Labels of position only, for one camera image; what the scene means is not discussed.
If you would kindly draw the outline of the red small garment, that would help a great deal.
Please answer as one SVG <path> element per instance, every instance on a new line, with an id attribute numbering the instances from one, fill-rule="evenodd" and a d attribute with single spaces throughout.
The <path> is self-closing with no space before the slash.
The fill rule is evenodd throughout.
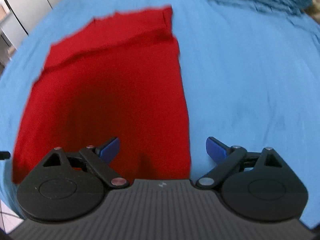
<path id="1" fill-rule="evenodd" d="M 171 6 L 94 18 L 53 44 L 24 109 L 12 162 L 19 184 L 54 147 L 113 137 L 129 181 L 187 179 L 189 118 Z"/>

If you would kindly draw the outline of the blue bed sheet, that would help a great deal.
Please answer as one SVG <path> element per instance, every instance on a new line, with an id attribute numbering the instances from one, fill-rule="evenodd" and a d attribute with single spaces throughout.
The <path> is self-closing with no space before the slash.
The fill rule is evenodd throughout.
<path id="1" fill-rule="evenodd" d="M 244 0 L 62 0 L 1 75 L 1 149 L 12 151 L 49 47 L 95 16 L 170 4 L 181 51 L 197 179 L 213 166 L 210 136 L 250 151 L 273 147 L 309 192 L 302 221 L 319 223 L 319 25 Z"/>

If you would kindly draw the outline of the white wardrobe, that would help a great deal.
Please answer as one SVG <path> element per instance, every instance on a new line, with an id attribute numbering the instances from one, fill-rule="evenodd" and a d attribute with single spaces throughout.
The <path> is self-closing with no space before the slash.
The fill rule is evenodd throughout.
<path id="1" fill-rule="evenodd" d="M 61 0 L 1 0 L 1 31 L 14 48 L 31 33 L 37 24 L 53 10 Z"/>

